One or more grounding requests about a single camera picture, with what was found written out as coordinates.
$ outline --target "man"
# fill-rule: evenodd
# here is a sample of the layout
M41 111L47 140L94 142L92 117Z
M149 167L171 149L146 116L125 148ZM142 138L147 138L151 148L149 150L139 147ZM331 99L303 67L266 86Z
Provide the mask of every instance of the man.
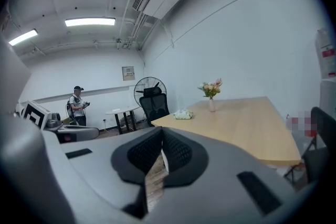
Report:
M70 105L74 113L75 120L79 125L86 126L86 116L85 116L84 109L90 103L83 102L82 98L80 97L81 91L84 90L83 88L76 86L74 87L73 90L74 90L73 91L74 93L70 97Z

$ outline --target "ceiling light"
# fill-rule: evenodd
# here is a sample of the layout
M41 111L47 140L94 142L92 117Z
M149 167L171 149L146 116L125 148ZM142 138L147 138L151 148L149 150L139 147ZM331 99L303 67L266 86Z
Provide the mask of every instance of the ceiling light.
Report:
M65 20L67 26L76 25L114 25L113 18L79 18Z
M9 44L14 46L14 45L18 44L19 42L24 41L24 40L26 40L28 38L31 38L31 37L34 37L34 36L37 36L37 31L35 29L33 29L32 31L27 32L27 33L25 33L25 34L23 34L23 35L21 35L17 38L14 38L13 40L11 40L9 42Z

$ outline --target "standing fan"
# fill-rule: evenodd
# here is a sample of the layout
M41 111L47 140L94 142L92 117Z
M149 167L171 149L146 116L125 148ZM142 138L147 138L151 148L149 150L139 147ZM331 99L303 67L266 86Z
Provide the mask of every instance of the standing fan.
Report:
M145 95L153 95L159 93L158 88L161 89L162 93L167 94L167 89L163 82L154 77L146 77L141 79L134 88L134 98L139 106L142 107L140 104L139 99Z

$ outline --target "black mesh office chair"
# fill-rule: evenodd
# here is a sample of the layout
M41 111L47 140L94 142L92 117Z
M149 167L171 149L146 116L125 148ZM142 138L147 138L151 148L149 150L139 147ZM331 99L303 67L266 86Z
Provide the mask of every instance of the black mesh office chair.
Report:
M154 126L151 122L169 115L167 96L162 93L158 87L150 88L149 91L144 90L143 97L139 99L141 107L146 114L149 126Z
M317 180L323 172L331 152L333 152L336 143L336 121L333 117L326 114L318 107L311 110L311 118L317 124L317 133L322 138L326 147L315 149L313 151L308 149L303 153L302 159L307 173L308 183ZM293 169L289 170L284 177L292 174L293 183Z

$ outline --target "wooden table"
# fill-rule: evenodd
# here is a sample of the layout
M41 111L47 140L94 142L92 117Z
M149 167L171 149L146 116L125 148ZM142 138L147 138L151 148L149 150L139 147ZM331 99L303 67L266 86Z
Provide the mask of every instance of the wooden table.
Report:
M216 112L210 112L208 101L201 101L188 108L194 112L190 120L176 120L170 114L152 124L234 144L267 165L300 162L291 133L267 97L216 100L215 106Z
M134 105L134 106L128 106L126 108L121 108L121 109L115 109L115 110L111 110L106 112L106 115L114 115L115 116L115 120L117 122L117 126L118 126L118 131L119 134L122 134L122 130L121 130L121 126L120 126L120 122L119 122L119 118L118 118L118 113L123 113L124 114L124 119L125 119L125 125L127 130L130 130L130 127L128 126L128 121L127 121L127 116L126 116L126 112L130 112L131 115L131 121L132 121L132 125L133 125L133 131L136 131L137 128L135 126L135 121L134 121L134 113L133 110L138 109L139 106L138 105Z

